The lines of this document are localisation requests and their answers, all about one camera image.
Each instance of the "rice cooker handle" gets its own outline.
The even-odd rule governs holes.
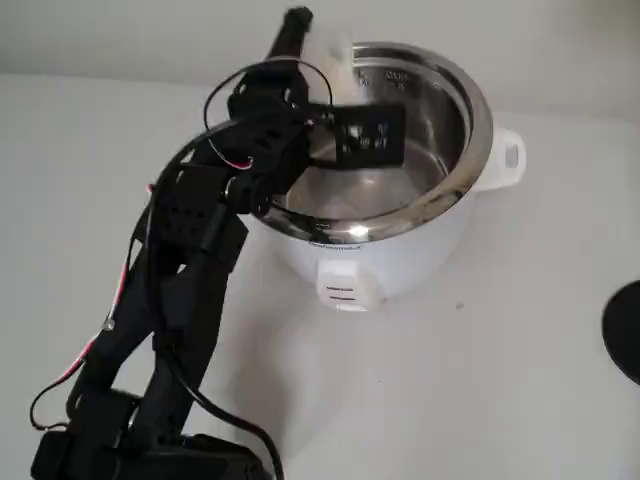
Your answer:
[[[527,149],[522,137],[511,130],[496,128],[489,160],[472,191],[484,192],[520,183],[527,169]]]

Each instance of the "white surface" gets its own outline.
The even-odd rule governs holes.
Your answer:
[[[307,0],[356,40],[458,62],[496,110],[640,118],[637,0]],[[0,71],[211,85],[262,58],[291,0],[2,0]]]
[[[101,323],[144,185],[199,128],[203,96],[0,76],[5,478],[28,478],[28,402]],[[640,476],[640,388],[599,332],[640,276],[640,129],[498,119],[527,139],[523,183],[479,197],[440,273],[374,314],[320,305],[249,238],[204,391],[274,435],[289,478]],[[150,350],[127,367],[119,385],[140,392]],[[236,437],[197,409],[189,429]]]

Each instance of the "white table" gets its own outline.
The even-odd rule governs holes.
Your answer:
[[[205,92],[0,76],[6,478],[28,478],[29,401],[100,325],[144,185],[200,130]],[[640,388],[600,336],[640,277],[640,128],[497,118],[528,142],[526,179],[483,195],[448,264],[379,312],[321,306],[250,236],[203,391],[271,432],[289,478],[640,476]],[[141,393],[152,362],[147,344],[118,385]],[[195,407],[188,430],[246,440]]]

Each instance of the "inner pot rim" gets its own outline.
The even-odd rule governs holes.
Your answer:
[[[367,51],[384,55],[363,56]],[[493,119],[479,87],[460,67],[446,58],[422,49],[393,42],[358,42],[353,46],[354,66],[359,61],[404,61],[428,68],[445,77],[464,99],[469,114],[469,132],[455,168],[434,188],[409,205],[367,218],[337,220],[312,217],[273,203],[260,221],[294,238],[320,244],[361,244],[383,240],[413,230],[442,215],[464,197],[476,182],[489,158],[493,143]]]

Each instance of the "white wall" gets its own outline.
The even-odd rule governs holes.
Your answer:
[[[212,84],[264,55],[288,0],[2,0],[0,71]],[[640,118],[635,0],[308,0],[356,39],[437,50],[498,110]]]

